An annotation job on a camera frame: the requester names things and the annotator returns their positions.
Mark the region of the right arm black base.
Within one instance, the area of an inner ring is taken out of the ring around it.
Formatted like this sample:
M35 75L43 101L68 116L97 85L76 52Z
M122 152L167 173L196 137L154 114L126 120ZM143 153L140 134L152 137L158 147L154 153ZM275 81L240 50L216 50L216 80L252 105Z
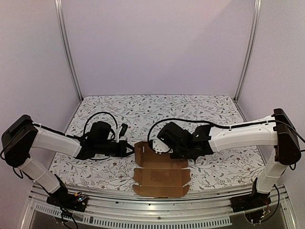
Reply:
M270 193L259 193L256 189L256 184L257 178L253 182L252 192L250 194L230 198L233 212L250 210L271 204Z

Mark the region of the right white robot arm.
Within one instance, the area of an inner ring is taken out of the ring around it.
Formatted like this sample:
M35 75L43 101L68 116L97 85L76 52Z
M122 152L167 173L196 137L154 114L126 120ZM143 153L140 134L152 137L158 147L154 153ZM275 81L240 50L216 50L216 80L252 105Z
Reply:
M211 155L231 148L247 146L273 146L263 172L254 182L254 190L246 198L250 208L264 202L288 166L301 159L300 135L283 109L274 109L274 113L262 119L235 125L218 125L209 121L196 121L193 133L175 123L175 118L167 119L167 124L159 131L155 140L149 140L149 146L156 153L171 153L174 159L192 159Z

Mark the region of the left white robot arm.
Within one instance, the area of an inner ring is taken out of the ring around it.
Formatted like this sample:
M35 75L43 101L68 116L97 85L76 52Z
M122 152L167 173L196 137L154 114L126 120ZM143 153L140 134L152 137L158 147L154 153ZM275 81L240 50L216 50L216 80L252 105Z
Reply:
M32 148L62 153L78 160L95 160L95 156L128 157L134 147L123 140L128 126L113 129L110 124L98 121L81 136L67 135L32 121L22 115L1 136L1 158L12 168L18 168L32 181L41 185L60 207L67 207L71 197L62 181L40 162L30 156Z

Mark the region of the brown cardboard box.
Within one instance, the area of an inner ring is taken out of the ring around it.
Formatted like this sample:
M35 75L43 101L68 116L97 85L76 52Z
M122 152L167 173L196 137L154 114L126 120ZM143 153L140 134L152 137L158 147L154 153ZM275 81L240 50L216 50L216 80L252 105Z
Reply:
M147 142L138 142L135 148L133 190L137 195L153 198L180 198L190 188L191 172L188 161L171 159L170 154L157 154Z

